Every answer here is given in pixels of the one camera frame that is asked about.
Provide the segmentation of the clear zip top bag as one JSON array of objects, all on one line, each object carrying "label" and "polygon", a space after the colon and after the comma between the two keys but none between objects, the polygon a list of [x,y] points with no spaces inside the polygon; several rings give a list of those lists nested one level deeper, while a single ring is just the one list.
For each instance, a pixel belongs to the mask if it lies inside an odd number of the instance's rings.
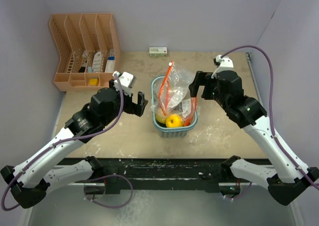
[{"label": "clear zip top bag", "polygon": [[174,61],[168,64],[167,72],[158,92],[158,104],[164,115],[179,115],[183,122],[196,112],[197,98],[191,97],[189,85],[195,75]]}]

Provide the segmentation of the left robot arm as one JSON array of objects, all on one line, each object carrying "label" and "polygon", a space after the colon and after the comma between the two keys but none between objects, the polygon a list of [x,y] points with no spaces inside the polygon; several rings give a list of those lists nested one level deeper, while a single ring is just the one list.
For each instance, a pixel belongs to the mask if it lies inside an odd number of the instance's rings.
[{"label": "left robot arm", "polygon": [[97,182],[105,175],[104,167],[94,156],[56,169],[68,154],[82,147],[94,137],[115,126],[122,113],[141,117],[148,101],[142,92],[137,103],[124,84],[110,80],[109,88],[101,88],[89,103],[76,112],[65,126],[42,149],[16,166],[5,166],[0,174],[7,183],[1,199],[4,211],[14,210],[4,204],[11,193],[18,206],[30,208],[42,201],[50,192],[78,181]]}]

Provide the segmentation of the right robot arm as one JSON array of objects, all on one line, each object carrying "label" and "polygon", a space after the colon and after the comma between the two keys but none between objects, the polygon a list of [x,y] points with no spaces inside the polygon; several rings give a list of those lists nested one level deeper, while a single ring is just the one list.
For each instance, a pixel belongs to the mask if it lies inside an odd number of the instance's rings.
[{"label": "right robot arm", "polygon": [[195,97],[203,86],[202,98],[215,100],[227,117],[243,129],[262,149],[272,167],[249,163],[232,156],[221,164],[222,178],[228,182],[244,179],[267,189],[272,198],[287,206],[318,180],[317,167],[309,167],[297,157],[277,132],[271,131],[270,118],[262,104],[244,94],[242,79],[232,70],[213,76],[198,71],[189,86]]}]

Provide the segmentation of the yellow apple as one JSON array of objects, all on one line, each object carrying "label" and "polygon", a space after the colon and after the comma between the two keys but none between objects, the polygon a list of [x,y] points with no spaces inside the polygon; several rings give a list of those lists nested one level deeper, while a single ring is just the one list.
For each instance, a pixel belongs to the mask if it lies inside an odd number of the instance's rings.
[{"label": "yellow apple", "polygon": [[165,120],[165,125],[167,128],[178,128],[183,126],[182,118],[177,114],[169,115]]}]

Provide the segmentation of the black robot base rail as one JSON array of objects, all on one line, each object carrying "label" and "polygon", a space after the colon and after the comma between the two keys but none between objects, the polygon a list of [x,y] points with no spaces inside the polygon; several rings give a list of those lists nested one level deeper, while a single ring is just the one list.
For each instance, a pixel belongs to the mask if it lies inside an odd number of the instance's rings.
[{"label": "black robot base rail", "polygon": [[87,194],[119,194],[122,190],[205,191],[218,193],[222,185],[235,185],[238,180],[226,174],[221,165],[224,159],[143,159],[99,158],[103,169],[92,175],[111,177],[84,183]]}]

